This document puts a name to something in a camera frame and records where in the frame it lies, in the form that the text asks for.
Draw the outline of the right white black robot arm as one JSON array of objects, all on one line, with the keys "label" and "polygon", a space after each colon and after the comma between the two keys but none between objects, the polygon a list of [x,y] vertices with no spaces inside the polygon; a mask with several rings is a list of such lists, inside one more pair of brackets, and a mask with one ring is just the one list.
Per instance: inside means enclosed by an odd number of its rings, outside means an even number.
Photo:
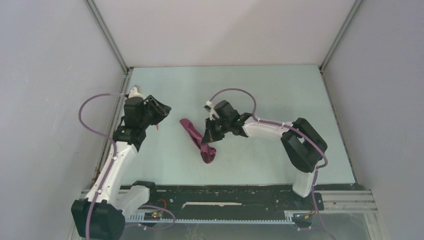
[{"label": "right white black robot arm", "polygon": [[207,101],[204,109],[209,116],[205,119],[201,144],[221,141],[227,133],[281,141],[296,169],[291,204],[297,209],[304,209],[310,204],[310,193],[316,185],[318,169],[328,164],[325,156],[328,145],[306,119],[278,122],[259,118],[253,112],[240,114],[226,100],[218,104]]}]

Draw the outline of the maroon cloth napkin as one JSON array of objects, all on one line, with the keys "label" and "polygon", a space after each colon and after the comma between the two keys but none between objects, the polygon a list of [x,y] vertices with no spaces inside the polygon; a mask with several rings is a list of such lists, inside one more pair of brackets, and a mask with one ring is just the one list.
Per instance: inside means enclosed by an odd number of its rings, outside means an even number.
[{"label": "maroon cloth napkin", "polygon": [[179,120],[179,123],[182,125],[184,130],[190,136],[192,142],[197,146],[200,151],[200,156],[205,164],[210,164],[216,157],[217,150],[214,147],[209,146],[208,144],[203,144],[202,139],[203,135],[198,132],[194,124],[187,118]]}]

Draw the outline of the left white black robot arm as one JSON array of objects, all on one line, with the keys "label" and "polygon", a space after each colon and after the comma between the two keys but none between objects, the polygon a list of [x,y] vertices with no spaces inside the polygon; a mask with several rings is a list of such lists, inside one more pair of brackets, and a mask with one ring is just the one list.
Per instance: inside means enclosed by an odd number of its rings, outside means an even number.
[{"label": "left white black robot arm", "polygon": [[71,206],[80,237],[86,240],[118,240],[130,215],[142,205],[145,208],[156,206],[158,194],[151,190],[156,186],[154,182],[133,185],[122,197],[119,192],[124,173],[147,136],[147,128],[158,125],[171,109],[152,95],[126,95],[119,125],[112,136],[105,136],[111,142],[105,165],[86,196],[75,200]]}]

